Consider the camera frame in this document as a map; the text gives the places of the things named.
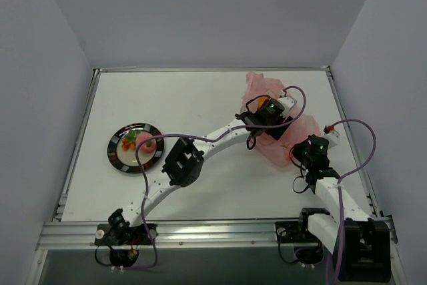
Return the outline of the red fake cherry tomatoes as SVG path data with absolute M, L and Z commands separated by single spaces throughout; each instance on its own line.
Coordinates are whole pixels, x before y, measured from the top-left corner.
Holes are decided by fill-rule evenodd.
M 121 139 L 121 148 L 123 151 L 134 150 L 136 148 L 136 139 L 140 134 L 138 129 L 129 130 Z

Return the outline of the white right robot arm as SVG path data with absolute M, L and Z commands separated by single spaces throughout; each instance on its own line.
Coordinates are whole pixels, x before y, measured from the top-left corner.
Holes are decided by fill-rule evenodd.
M 330 167 L 330 142 L 309 135 L 290 151 L 301 164 L 308 188 L 323 204 L 302 209 L 296 232 L 304 240 L 317 238 L 329 251 L 335 279 L 387 283 L 392 276 L 389 228 L 361 209 L 345 190 Z

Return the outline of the pink plastic bag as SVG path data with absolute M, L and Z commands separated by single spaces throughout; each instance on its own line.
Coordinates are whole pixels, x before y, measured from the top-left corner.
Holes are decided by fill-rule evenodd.
M 265 77 L 262 73 L 254 72 L 246 74 L 246 85 L 246 90 L 242 96 L 242 111 L 246 110 L 245 104 L 250 99 L 259 95 L 278 98 L 281 96 L 282 90 L 287 87 L 279 79 Z M 257 104 L 258 99 L 251 102 L 249 110 L 255 112 Z M 294 123 L 290 124 L 278 141 L 263 133 L 257 138 L 255 149 L 273 164 L 283 167 L 290 163 L 290 148 L 312 134 L 320 135 L 320 127 L 312 116 L 304 113 Z

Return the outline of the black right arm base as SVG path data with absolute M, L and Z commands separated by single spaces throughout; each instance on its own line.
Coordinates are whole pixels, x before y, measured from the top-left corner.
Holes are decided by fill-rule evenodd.
M 329 211 L 323 208 L 302 208 L 297 220 L 275 222 L 278 254 L 283 263 L 314 268 L 316 264 L 323 261 L 323 243 L 308 231 L 308 218 L 314 214 L 330 215 Z M 293 249 L 294 257 L 291 260 L 285 259 L 281 245 L 296 243 L 302 245 Z

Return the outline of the pink fake peach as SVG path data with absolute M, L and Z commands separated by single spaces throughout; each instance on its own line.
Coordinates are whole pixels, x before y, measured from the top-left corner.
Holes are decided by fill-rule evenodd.
M 157 148 L 156 140 L 151 138 L 152 135 L 148 132 L 141 132 L 136 137 L 136 145 L 139 146 L 139 151 L 143 154 L 150 154 Z

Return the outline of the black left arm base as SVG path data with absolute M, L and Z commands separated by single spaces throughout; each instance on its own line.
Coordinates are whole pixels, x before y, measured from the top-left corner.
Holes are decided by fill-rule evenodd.
M 122 209 L 114 211 L 106 224 L 97 226 L 94 240 L 96 264 L 120 271 L 155 268 L 159 260 L 155 244 L 157 224 L 142 223 L 132 227 L 125 221 L 122 213 Z M 153 262 L 136 266 L 135 263 L 140 255 L 137 247 L 145 245 L 153 248 Z

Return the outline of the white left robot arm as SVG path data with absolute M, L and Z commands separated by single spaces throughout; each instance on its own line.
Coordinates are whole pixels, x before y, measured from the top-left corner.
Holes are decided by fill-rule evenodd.
M 280 139 L 296 120 L 291 115 L 295 106 L 296 100 L 290 96 L 258 95 L 247 100 L 230 123 L 214 132 L 202 137 L 176 134 L 160 176 L 152 182 L 145 181 L 140 198 L 130 200 L 108 217 L 111 237 L 118 244 L 130 243 L 134 227 L 142 225 L 145 217 L 171 193 L 193 184 L 212 156 L 237 144 L 254 143 L 261 135 Z M 110 140 L 109 161 L 121 172 L 145 175 L 159 161 L 167 137 L 152 127 L 128 126 Z

